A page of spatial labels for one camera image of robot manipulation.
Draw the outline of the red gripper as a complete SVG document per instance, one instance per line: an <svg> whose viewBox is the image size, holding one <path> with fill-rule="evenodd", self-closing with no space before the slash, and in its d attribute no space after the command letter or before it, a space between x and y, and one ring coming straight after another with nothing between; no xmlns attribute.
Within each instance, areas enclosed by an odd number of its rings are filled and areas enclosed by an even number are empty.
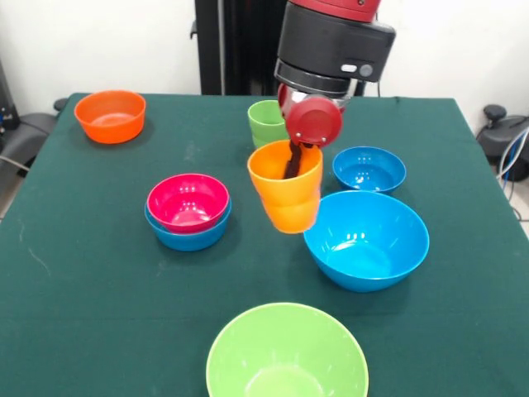
<svg viewBox="0 0 529 397"><path fill-rule="evenodd" d="M283 179L298 177L305 146L324 147L340 134L343 125L344 101L319 94L309 94L280 84L278 102L290 137L291 157Z"/></svg>

